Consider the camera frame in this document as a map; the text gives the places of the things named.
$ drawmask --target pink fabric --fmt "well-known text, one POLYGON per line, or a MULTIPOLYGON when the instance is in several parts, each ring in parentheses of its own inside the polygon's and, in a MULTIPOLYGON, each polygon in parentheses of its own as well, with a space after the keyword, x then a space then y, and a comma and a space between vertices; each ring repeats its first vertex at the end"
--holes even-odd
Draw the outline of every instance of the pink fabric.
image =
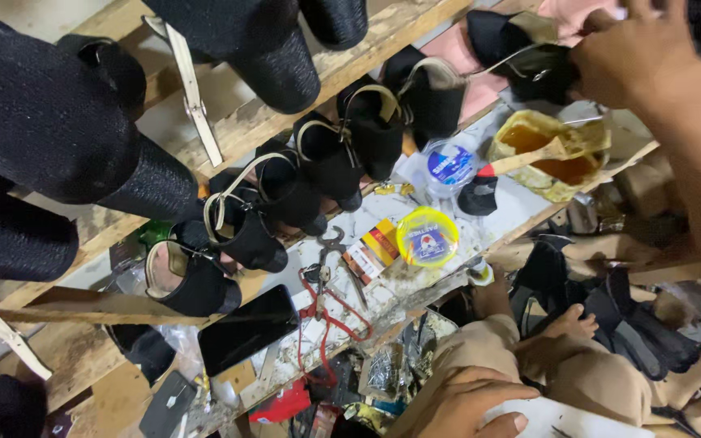
POLYGON ((574 47, 582 40, 576 34, 583 28, 583 22, 597 9, 618 16, 616 0, 545 0, 538 15, 552 18, 559 28, 559 43, 574 47))
MULTIPOLYGON (((421 47, 421 52, 427 56, 437 56, 446 60, 459 74, 481 71, 483 66, 475 58, 464 34, 463 25, 455 24, 421 47)), ((492 74, 472 78, 464 95, 459 123, 463 123, 494 103, 499 99, 497 94, 507 86, 507 79, 492 74)))

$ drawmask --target beige pants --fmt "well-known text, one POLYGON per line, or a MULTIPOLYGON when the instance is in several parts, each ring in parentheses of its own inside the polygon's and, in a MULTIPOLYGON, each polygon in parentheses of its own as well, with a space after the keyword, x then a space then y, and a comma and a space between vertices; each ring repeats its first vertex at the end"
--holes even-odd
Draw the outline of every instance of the beige pants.
POLYGON ((652 386, 626 358, 595 341, 567 336, 541 339, 514 354, 512 346, 519 340, 515 322, 505 315, 467 324, 443 339, 434 352, 434 375, 386 438, 410 436, 415 419, 447 373, 470 365, 495 369, 519 382, 521 373, 543 383, 543 395, 550 399, 630 425, 640 426, 650 415, 652 386))

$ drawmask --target yellow plastic lid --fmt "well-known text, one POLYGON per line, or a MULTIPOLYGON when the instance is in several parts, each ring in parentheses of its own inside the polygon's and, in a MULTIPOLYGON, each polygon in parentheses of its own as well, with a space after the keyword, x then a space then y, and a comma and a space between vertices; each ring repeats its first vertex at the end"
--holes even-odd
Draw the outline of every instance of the yellow plastic lid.
POLYGON ((396 243, 407 264, 439 267, 459 248, 459 230, 450 217, 419 206, 396 225, 396 243))

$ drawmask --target glue container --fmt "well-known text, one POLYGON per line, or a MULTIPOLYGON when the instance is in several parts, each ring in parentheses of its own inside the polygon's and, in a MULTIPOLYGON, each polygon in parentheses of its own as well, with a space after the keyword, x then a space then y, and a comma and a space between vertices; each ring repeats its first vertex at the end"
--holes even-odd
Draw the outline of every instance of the glue container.
POLYGON ((477 154, 454 141, 445 139, 429 142, 424 148, 426 190, 436 198, 453 197, 477 173, 477 154))
POLYGON ((439 267, 456 254, 459 230, 444 213, 419 206, 396 225, 396 243, 408 264, 439 267))

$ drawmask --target person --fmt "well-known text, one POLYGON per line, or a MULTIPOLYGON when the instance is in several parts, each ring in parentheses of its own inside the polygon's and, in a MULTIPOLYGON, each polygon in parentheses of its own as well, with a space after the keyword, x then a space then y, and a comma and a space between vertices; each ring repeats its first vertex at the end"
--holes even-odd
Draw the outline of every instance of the person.
MULTIPOLYGON (((666 150, 686 204, 701 255, 701 59, 686 20, 686 0, 666 0, 657 15, 649 0, 628 0, 628 19, 604 10, 586 22, 586 36, 571 50, 582 97, 628 108, 666 150)), ((483 415, 504 401, 540 393, 520 375, 544 383, 544 395, 611 419, 641 425, 650 407, 672 396, 632 364, 592 341, 593 315, 579 319, 573 305, 540 335, 520 342, 507 287, 497 281, 473 294, 480 321, 445 339, 434 353, 434 375, 389 429, 387 438, 506 438, 528 423, 518 412, 481 427, 483 415)))

